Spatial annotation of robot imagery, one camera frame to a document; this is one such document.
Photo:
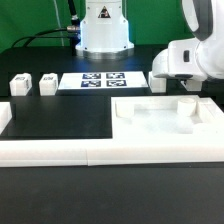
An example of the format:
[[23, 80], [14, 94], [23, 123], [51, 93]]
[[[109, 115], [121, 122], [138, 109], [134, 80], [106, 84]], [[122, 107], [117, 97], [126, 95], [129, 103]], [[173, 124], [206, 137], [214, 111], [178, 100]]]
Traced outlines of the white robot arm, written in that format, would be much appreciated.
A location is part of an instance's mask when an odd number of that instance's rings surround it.
[[[180, 0], [193, 37], [168, 44], [153, 60], [156, 78], [178, 77], [204, 81], [224, 80], [224, 0]], [[81, 21], [80, 56], [116, 57], [134, 48], [122, 0], [86, 0]]]

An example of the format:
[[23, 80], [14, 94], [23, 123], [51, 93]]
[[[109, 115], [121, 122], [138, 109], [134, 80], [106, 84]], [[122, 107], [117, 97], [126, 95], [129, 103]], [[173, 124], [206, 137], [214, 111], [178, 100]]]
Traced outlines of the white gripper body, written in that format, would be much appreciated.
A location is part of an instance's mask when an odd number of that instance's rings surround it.
[[152, 75], [155, 78], [179, 78], [205, 81], [207, 75], [197, 63], [196, 38], [171, 41], [153, 60]]

